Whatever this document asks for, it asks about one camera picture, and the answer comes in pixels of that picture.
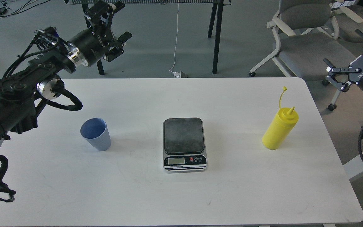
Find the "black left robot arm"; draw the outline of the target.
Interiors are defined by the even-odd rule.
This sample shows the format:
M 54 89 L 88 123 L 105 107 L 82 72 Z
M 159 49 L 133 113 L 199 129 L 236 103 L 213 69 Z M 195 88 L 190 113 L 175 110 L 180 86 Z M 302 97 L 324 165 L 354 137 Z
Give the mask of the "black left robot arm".
M 73 73 L 78 66 L 91 67 L 101 59 L 111 62 L 124 53 L 130 32 L 116 38 L 113 16 L 125 7 L 121 1 L 95 1 L 85 9 L 89 27 L 65 41 L 54 27 L 36 30 L 26 50 L 0 79 L 0 141 L 9 140 L 8 132 L 21 134 L 37 128 L 37 117 L 45 106 L 76 112 L 82 102 L 65 89 L 58 72 Z M 13 202 L 15 191 L 3 182 L 8 159 L 0 155 L 0 201 Z

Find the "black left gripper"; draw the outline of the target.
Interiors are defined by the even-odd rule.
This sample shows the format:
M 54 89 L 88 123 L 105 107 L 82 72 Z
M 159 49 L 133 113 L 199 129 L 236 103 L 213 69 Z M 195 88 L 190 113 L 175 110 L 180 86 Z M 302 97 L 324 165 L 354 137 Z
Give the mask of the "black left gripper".
M 111 62 L 124 53 L 123 47 L 132 37 L 130 32 L 123 33 L 112 41 L 105 40 L 107 35 L 97 34 L 97 30 L 111 29 L 114 14 L 125 7 L 121 1 L 109 3 L 97 1 L 91 8 L 84 4 L 84 17 L 87 28 L 73 36 L 69 41 L 67 58 L 76 66 L 91 67 L 105 56 Z

